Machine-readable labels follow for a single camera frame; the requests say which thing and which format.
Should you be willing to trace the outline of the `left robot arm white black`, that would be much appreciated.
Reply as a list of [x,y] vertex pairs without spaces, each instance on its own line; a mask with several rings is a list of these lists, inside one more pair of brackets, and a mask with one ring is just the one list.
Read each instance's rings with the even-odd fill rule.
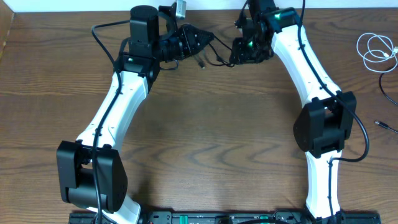
[[111,59],[109,91],[87,128],[56,151],[60,194],[83,208],[70,223],[144,223],[141,206],[127,194],[121,147],[140,104],[147,98],[162,62],[180,62],[200,53],[215,37],[185,18],[185,1],[170,6],[133,7],[129,37]]

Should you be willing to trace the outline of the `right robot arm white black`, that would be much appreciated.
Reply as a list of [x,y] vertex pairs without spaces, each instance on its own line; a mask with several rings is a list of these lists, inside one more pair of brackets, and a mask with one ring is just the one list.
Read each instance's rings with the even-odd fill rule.
[[299,95],[302,110],[293,132],[305,153],[308,194],[305,209],[311,222],[337,223],[338,164],[355,114],[354,93],[343,92],[329,77],[308,42],[303,14],[281,9],[274,1],[246,1],[235,26],[242,36],[233,42],[230,63],[261,63],[274,55],[283,63]]

